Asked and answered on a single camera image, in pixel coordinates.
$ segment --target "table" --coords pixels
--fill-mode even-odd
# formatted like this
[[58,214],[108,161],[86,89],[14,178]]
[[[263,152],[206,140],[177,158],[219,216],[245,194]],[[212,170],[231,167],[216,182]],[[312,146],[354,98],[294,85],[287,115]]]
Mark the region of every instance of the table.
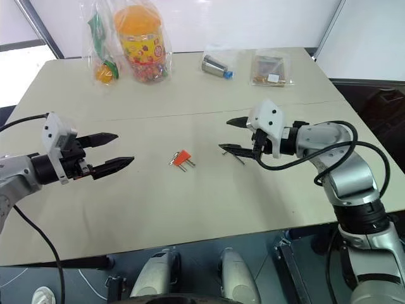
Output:
[[[347,120],[362,141],[382,148],[305,50],[285,51],[292,58],[296,84],[284,88],[249,85],[251,51],[240,56],[232,81],[202,73],[201,53],[174,54],[172,78],[156,85],[123,77],[100,87],[92,83],[85,61],[47,62],[9,121],[55,111],[74,120],[79,135],[120,136],[87,149],[88,163],[132,155],[135,161],[103,179],[44,186],[18,206],[44,230],[63,260],[335,221],[323,189],[313,184],[312,164],[269,172],[253,160],[243,166],[218,147],[250,147],[251,133],[225,122],[246,116],[256,103],[271,98],[288,124]],[[0,154],[43,153],[43,123],[27,122],[4,131]],[[168,165],[180,149],[191,153],[196,168],[184,173]],[[365,148],[358,151],[381,185],[378,155]],[[293,159],[269,156],[265,161]],[[383,202],[392,212],[404,208],[405,178],[389,159],[392,181]],[[0,252],[0,265],[53,261],[45,242],[15,212],[1,234]]]

